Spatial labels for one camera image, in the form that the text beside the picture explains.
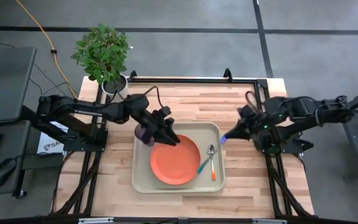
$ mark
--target concrete floor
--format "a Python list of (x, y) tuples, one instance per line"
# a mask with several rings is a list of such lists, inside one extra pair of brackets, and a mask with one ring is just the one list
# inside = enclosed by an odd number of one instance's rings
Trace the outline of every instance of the concrete floor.
[[(256, 29), (252, 0), (22, 0), (43, 26)], [(259, 0), (265, 29), (358, 30), (358, 0)], [(0, 0), (0, 26), (34, 26), (14, 0)], [(138, 75), (220, 77), (226, 67), (235, 77), (266, 77), (258, 34), (128, 32), (127, 67)], [(69, 58), (82, 33), (49, 32), (59, 61), (76, 91), (81, 67)], [(267, 34), (273, 76), (284, 78), (290, 96), (316, 99), (358, 95), (358, 35)], [(50, 46), (40, 32), (0, 31), (0, 42), (38, 48), (37, 65), (55, 82)], [(33, 69), (43, 91), (53, 87)], [(29, 84), (25, 103), (35, 109), (39, 89)], [(305, 132), (315, 147), (305, 152), (306, 175), (314, 211), (324, 218), (358, 221), (358, 180), (344, 182), (350, 169), (349, 146), (340, 124)], [(0, 218), (47, 214), (56, 170), (28, 174), (29, 195), (16, 200), (0, 195)]]

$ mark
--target plastic tray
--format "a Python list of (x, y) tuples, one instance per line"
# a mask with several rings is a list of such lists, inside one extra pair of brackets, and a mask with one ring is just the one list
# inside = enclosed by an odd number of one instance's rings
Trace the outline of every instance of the plastic tray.
[(132, 160), (132, 185), (140, 193), (192, 193), (217, 192), (225, 183), (223, 149), (219, 143), (219, 127), (212, 122), (174, 123), (173, 130), (193, 140), (201, 154), (202, 163), (207, 157), (210, 144), (215, 147), (213, 156), (216, 180), (211, 178), (211, 164), (193, 180), (182, 185), (169, 185), (158, 180), (150, 167), (150, 154), (153, 147), (146, 146), (135, 138), (134, 157)]

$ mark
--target wooden table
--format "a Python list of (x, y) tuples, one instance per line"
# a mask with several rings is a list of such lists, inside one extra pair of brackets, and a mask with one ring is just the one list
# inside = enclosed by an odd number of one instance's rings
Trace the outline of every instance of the wooden table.
[[(153, 84), (129, 84), (130, 93), (143, 93)], [(161, 102), (172, 110), (175, 121), (212, 121), (222, 133), (231, 129), (238, 118), (236, 108), (244, 106), (248, 84), (156, 84)], [(281, 78), (268, 79), (270, 97), (286, 96)], [(94, 101), (98, 84), (84, 77), (80, 99)], [(149, 111), (159, 108), (157, 93), (147, 95)], [(86, 123), (90, 116), (78, 116)], [(136, 122), (108, 122), (109, 138), (102, 154), (93, 201), (92, 216), (110, 217), (208, 217), (273, 218), (265, 157), (252, 141), (228, 140), (224, 145), (226, 184), (215, 193), (140, 194), (131, 185), (132, 152)], [(76, 152), (67, 160), (58, 184), (59, 209), (78, 185), (84, 153)], [(287, 184), (304, 208), (313, 213), (302, 163), (293, 155), (283, 154)], [(88, 190), (85, 190), (83, 207)], [(282, 192), (278, 190), (284, 210)]]

